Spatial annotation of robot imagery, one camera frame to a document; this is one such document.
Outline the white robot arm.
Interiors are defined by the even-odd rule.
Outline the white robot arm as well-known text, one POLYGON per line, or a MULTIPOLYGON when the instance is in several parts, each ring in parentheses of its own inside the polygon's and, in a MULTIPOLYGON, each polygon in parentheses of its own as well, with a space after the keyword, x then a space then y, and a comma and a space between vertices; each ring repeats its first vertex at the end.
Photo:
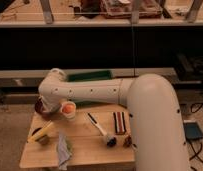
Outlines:
POLYGON ((51 69, 38 91, 44 112, 62 99, 120 104, 128 110, 136 171, 191 171, 182 114, 172 84, 157 74, 135 78, 67 82, 51 69))

